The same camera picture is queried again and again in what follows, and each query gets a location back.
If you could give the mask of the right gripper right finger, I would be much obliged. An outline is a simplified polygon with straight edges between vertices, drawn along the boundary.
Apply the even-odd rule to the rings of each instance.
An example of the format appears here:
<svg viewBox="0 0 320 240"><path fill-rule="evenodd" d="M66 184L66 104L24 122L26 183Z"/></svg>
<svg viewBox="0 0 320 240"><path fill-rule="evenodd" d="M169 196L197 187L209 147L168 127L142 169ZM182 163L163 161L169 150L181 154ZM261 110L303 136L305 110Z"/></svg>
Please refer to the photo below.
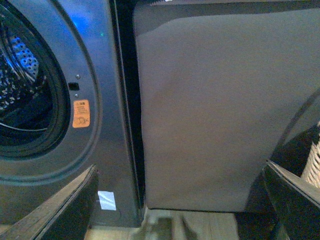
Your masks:
<svg viewBox="0 0 320 240"><path fill-rule="evenodd" d="M266 192L290 240L320 238L320 189L268 160L263 168Z"/></svg>

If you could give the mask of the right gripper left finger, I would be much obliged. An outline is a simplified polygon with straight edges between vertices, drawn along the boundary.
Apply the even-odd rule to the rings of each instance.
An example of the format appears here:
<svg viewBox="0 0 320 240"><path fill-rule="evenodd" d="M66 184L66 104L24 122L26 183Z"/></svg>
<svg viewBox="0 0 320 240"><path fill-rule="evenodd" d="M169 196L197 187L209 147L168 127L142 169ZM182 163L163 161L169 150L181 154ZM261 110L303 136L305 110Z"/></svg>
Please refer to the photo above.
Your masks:
<svg viewBox="0 0 320 240"><path fill-rule="evenodd" d="M98 191L91 165L27 216L0 234L2 240L83 240Z"/></svg>

